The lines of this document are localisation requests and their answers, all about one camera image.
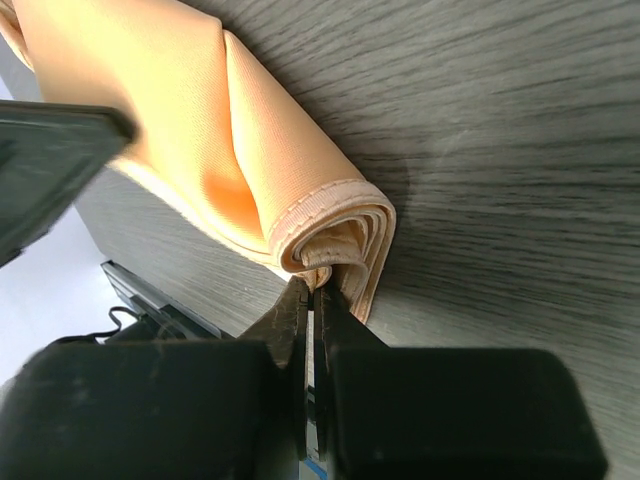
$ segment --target towel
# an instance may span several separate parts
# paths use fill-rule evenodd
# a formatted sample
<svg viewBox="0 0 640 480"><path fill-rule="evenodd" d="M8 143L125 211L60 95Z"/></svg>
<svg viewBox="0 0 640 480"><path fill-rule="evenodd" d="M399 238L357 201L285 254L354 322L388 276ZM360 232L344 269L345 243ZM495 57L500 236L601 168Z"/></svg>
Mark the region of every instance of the towel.
<svg viewBox="0 0 640 480"><path fill-rule="evenodd" d="M311 289L333 276L367 320L394 208L218 18L177 0L0 2L45 101L136 122L111 167L254 262Z"/></svg>

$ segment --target peach fabric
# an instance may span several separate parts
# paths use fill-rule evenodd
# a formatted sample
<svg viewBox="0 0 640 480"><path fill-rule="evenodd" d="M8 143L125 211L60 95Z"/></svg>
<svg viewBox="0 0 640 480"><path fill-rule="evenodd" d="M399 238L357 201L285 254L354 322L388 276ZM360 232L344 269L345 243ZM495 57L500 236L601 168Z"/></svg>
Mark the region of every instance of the peach fabric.
<svg viewBox="0 0 640 480"><path fill-rule="evenodd" d="M46 101L136 121L113 168L255 262L312 288L334 275L366 321L393 206L219 19L176 0L13 0L0 11Z"/></svg>

